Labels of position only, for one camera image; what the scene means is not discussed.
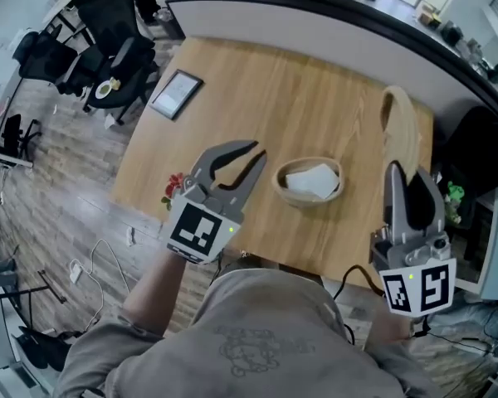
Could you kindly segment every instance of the green toy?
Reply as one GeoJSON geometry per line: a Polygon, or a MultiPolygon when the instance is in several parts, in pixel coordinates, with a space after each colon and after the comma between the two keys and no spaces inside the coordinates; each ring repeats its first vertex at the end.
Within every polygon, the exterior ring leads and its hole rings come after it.
{"type": "Polygon", "coordinates": [[[448,220],[454,224],[461,223],[461,217],[457,214],[457,208],[461,205],[465,190],[461,186],[448,182],[448,193],[445,195],[445,211],[448,220]]]}

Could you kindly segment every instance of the tablet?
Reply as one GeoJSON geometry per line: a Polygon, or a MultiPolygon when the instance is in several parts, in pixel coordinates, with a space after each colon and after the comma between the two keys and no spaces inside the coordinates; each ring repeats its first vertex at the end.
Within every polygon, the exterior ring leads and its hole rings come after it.
{"type": "Polygon", "coordinates": [[[176,70],[161,92],[151,102],[151,107],[168,119],[174,119],[183,106],[195,95],[203,80],[176,70]]]}

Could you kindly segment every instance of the gray t-shirt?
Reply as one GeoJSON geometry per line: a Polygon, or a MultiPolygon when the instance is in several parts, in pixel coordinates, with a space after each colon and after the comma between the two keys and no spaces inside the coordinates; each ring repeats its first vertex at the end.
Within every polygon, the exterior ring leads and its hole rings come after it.
{"type": "Polygon", "coordinates": [[[111,398],[442,395],[402,345],[350,345],[323,288],[272,269],[220,277],[192,325],[165,339],[123,314],[102,320],[71,348],[54,397],[88,389],[111,398]]]}

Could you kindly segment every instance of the floor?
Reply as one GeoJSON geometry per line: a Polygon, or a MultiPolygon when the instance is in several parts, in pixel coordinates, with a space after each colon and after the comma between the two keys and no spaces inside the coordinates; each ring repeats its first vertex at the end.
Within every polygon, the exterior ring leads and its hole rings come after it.
{"type": "MultiPolygon", "coordinates": [[[[178,44],[165,36],[156,41],[156,61],[161,70],[178,44]]],[[[98,239],[109,241],[130,287],[161,248],[159,221],[108,199],[142,111],[141,104],[126,115],[124,126],[108,130],[102,111],[85,114],[81,106],[77,98],[59,95],[45,82],[24,80],[10,109],[12,114],[22,114],[24,124],[39,119],[42,136],[32,149],[33,169],[16,167],[5,173],[0,168],[0,257],[11,256],[18,246],[15,258],[21,287],[41,285],[37,270],[45,269],[57,292],[67,299],[61,305],[47,291],[34,296],[33,319],[39,330],[83,330],[99,308],[97,285],[84,274],[78,285],[71,284],[68,277],[70,261],[77,258],[88,265],[90,250],[98,239]],[[136,240],[131,247],[125,239],[130,226],[135,228],[136,240]]],[[[216,265],[187,267],[169,325],[170,334],[190,324],[215,271],[216,265]]],[[[114,313],[126,292],[105,245],[100,245],[95,253],[95,276],[105,291],[103,313],[114,313]]],[[[332,288],[337,288],[336,282],[330,285],[332,288]]],[[[359,346],[369,332],[376,299],[370,291],[352,286],[339,296],[339,308],[359,346]]],[[[23,299],[22,304],[27,317],[27,300],[23,299]]],[[[481,332],[468,327],[435,333],[458,341],[481,332]]],[[[445,392],[463,381],[450,394],[451,398],[476,396],[498,365],[489,358],[482,360],[475,354],[455,350],[451,343],[436,337],[414,339],[409,346],[445,392]]]]}

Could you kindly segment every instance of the desk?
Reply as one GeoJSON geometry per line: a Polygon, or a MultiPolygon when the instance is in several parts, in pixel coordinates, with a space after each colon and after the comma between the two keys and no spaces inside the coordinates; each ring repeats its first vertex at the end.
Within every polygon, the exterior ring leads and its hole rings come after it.
{"type": "MultiPolygon", "coordinates": [[[[2,97],[0,98],[0,140],[6,123],[9,105],[11,104],[11,101],[15,93],[17,92],[17,88],[20,85],[21,80],[22,78],[18,74],[18,70],[16,70],[11,76],[11,79],[7,83],[6,87],[4,88],[4,91],[2,92],[2,97]]],[[[33,163],[19,158],[12,158],[9,155],[4,155],[3,153],[0,153],[0,160],[9,163],[15,163],[16,165],[23,165],[24,167],[28,168],[33,167],[33,163]]]]}
{"type": "MultiPolygon", "coordinates": [[[[162,221],[161,198],[174,172],[189,172],[203,150],[254,138],[267,165],[244,209],[246,219],[230,245],[331,279],[354,264],[368,264],[369,235],[383,224],[383,133],[378,118],[384,86],[339,66],[273,47],[187,38],[164,72],[153,97],[174,70],[204,80],[172,122],[147,107],[121,163],[112,199],[162,221]],[[337,158],[343,194],[326,205],[296,209],[271,187],[271,176],[294,158],[337,158]]],[[[430,168],[432,113],[415,104],[421,164],[430,168]]],[[[233,180],[246,156],[225,167],[233,180]]],[[[356,272],[348,281],[365,286],[356,272]]]]}
{"type": "Polygon", "coordinates": [[[65,9],[66,6],[68,6],[72,0],[57,0],[56,4],[48,11],[46,16],[44,16],[44,19],[42,19],[42,24],[46,27],[47,24],[49,24],[51,21],[53,21],[53,18],[60,15],[61,11],[65,9]]]}

